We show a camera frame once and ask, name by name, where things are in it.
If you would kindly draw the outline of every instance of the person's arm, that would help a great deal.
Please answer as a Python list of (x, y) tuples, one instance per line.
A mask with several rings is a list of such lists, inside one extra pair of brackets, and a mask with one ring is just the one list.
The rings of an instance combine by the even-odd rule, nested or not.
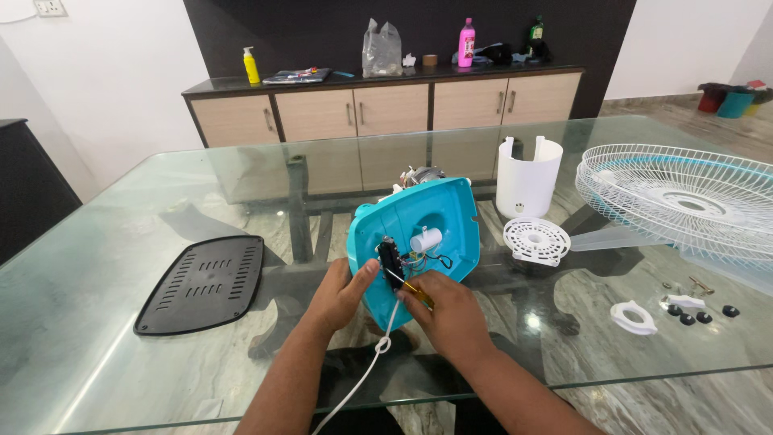
[(279, 350), (234, 435), (308, 433), (317, 403), (322, 359), (330, 338), (351, 321), (378, 270), (378, 261), (368, 260), (349, 282), (347, 259), (337, 259), (330, 265), (308, 310)]
[(398, 297), (507, 433), (603, 433), (494, 346), (470, 289), (434, 270), (409, 284), (434, 300), (434, 310), (405, 290)]

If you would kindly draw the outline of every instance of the screwdriver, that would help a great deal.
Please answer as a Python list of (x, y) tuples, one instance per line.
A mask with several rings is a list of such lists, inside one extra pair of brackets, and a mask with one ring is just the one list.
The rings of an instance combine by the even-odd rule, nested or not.
[(434, 301), (432, 300), (432, 298), (429, 297), (429, 295), (427, 295), (425, 292), (423, 292), (423, 291), (421, 291), (419, 289), (414, 288), (411, 284), (406, 283), (405, 279), (402, 279), (399, 276), (397, 276), (397, 274), (395, 272), (392, 272), (391, 270), (389, 270), (387, 268), (383, 268), (383, 269), (386, 270), (387, 272), (389, 272), (391, 276), (394, 276), (395, 278), (397, 278), (401, 283), (403, 283), (403, 285), (408, 287), (410, 289), (410, 292), (413, 293), (413, 295), (416, 297), (416, 299), (420, 300), (421, 302), (426, 303), (428, 307), (430, 307), (432, 310), (434, 310)]

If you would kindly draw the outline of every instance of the yellow bottle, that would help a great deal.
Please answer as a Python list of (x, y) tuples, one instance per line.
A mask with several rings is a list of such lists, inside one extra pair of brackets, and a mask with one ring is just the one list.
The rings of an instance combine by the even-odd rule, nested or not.
[(255, 47), (244, 47), (244, 67), (247, 68), (247, 78), (250, 80), (250, 83), (260, 83), (261, 78), (257, 76), (255, 58), (252, 57), (252, 53), (250, 53), (251, 48)]

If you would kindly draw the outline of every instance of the pink bottle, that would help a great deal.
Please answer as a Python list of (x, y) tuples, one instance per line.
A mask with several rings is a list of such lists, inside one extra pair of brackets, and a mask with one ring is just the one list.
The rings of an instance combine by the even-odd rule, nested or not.
[(467, 19), (464, 29), (459, 33), (459, 66), (472, 65), (472, 51), (475, 49), (475, 29), (472, 28), (472, 18)]

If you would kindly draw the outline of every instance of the white wall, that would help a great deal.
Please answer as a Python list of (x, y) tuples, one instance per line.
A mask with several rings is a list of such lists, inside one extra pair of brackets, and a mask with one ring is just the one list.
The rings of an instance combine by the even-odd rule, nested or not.
[(773, 0), (638, 0), (605, 99), (730, 81)]
[(773, 6), (733, 73), (732, 84), (760, 79), (773, 87)]
[(29, 120), (29, 129), (81, 201), (85, 203), (99, 192), (94, 175), (0, 38), (0, 119), (8, 118)]
[[(2, 0), (10, 21), (2, 3), (32, 2)], [(0, 36), (99, 187), (157, 152), (200, 149), (180, 92), (208, 76), (182, 0), (63, 4), (69, 17), (0, 25)]]

